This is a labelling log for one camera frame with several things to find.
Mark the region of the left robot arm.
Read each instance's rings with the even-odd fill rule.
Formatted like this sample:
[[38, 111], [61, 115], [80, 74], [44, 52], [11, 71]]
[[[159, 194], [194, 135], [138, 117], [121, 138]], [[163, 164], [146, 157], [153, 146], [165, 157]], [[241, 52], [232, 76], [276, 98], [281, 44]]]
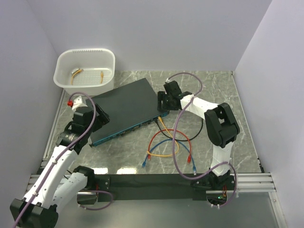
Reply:
[[94, 170], [76, 167], [63, 185], [60, 181], [67, 169], [88, 143], [91, 133], [109, 123], [110, 119], [97, 104], [69, 103], [74, 116], [59, 135], [52, 157], [37, 181], [22, 199], [14, 199], [10, 211], [14, 227], [53, 228], [60, 210], [81, 190], [97, 193]]

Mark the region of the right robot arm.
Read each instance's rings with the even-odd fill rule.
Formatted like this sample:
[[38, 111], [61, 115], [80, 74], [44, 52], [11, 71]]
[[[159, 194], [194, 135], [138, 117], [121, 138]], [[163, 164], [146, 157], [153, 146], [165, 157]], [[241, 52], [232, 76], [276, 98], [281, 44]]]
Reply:
[[173, 127], [172, 138], [175, 140], [178, 122], [185, 111], [195, 114], [205, 121], [207, 135], [213, 144], [213, 155], [210, 169], [196, 177], [184, 175], [176, 161], [175, 143], [172, 143], [172, 156], [179, 175], [187, 180], [199, 180], [210, 174], [209, 185], [221, 189], [230, 172], [230, 155], [234, 141], [240, 133], [239, 125], [227, 103], [211, 103], [196, 97], [190, 92], [182, 92], [176, 81], [166, 80], [164, 91], [158, 92], [158, 108], [166, 111], [181, 110]]

